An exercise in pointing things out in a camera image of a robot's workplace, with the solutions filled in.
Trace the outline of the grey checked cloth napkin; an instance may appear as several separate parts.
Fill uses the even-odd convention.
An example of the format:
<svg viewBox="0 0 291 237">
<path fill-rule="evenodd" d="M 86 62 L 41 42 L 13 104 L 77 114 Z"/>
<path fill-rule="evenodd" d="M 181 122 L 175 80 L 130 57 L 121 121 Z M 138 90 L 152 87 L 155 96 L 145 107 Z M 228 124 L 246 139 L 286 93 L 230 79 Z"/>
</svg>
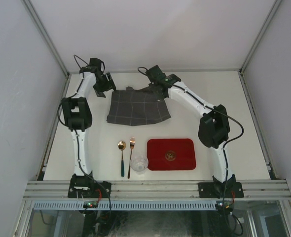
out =
<svg viewBox="0 0 291 237">
<path fill-rule="evenodd" d="M 112 92 L 107 122 L 126 126 L 152 125 L 171 118 L 164 100 L 145 87 Z"/>
</svg>

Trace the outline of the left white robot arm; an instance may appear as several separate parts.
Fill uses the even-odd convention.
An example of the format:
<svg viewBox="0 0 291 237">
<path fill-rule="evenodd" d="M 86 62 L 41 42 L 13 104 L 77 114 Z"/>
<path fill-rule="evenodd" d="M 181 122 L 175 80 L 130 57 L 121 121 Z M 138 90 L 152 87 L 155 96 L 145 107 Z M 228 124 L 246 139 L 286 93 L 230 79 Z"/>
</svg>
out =
<svg viewBox="0 0 291 237">
<path fill-rule="evenodd" d="M 64 126 L 72 135 L 74 146 L 74 175 L 93 180 L 92 165 L 89 157 L 88 137 L 93 124 L 93 116 L 87 98 L 92 90 L 97 97 L 105 98 L 105 93 L 116 90 L 110 73 L 98 66 L 82 67 L 79 71 L 80 82 L 69 97 L 61 101 Z"/>
</svg>

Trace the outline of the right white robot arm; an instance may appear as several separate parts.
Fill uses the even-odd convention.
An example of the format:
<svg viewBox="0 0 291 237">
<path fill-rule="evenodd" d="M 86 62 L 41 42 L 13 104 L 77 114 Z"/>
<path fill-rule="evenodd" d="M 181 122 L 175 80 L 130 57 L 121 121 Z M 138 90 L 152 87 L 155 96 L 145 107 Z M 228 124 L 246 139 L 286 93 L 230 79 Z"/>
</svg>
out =
<svg viewBox="0 0 291 237">
<path fill-rule="evenodd" d="M 146 72 L 146 76 L 150 80 L 150 88 L 159 96 L 159 99 L 173 99 L 198 116 L 200 119 L 198 138 L 205 147 L 210 149 L 213 156 L 214 193 L 217 197 L 227 196 L 231 193 L 236 179 L 226 156 L 225 144 L 230 132 L 226 108 L 223 105 L 214 106 L 208 103 L 174 74 L 167 76 L 162 72 L 154 74 Z"/>
</svg>

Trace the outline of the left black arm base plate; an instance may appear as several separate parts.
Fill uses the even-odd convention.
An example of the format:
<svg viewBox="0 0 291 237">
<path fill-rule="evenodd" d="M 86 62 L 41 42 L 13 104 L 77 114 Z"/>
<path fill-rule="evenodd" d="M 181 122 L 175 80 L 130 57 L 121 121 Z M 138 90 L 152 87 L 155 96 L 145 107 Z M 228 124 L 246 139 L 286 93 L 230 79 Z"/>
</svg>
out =
<svg viewBox="0 0 291 237">
<path fill-rule="evenodd" d="M 110 192 L 110 182 L 89 183 L 89 185 L 70 184 L 68 198 L 108 198 Z"/>
</svg>

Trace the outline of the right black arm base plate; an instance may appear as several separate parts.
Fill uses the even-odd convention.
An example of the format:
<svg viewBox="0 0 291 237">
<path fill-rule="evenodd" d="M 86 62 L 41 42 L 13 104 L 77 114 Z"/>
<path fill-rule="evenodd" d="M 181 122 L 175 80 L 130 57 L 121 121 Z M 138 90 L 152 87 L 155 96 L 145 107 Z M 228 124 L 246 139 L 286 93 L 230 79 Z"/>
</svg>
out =
<svg viewBox="0 0 291 237">
<path fill-rule="evenodd" d="M 216 184 L 214 182 L 200 182 L 198 183 L 198 191 L 200 198 L 243 198 L 244 192 L 242 184 L 235 182 L 232 185 Z"/>
</svg>

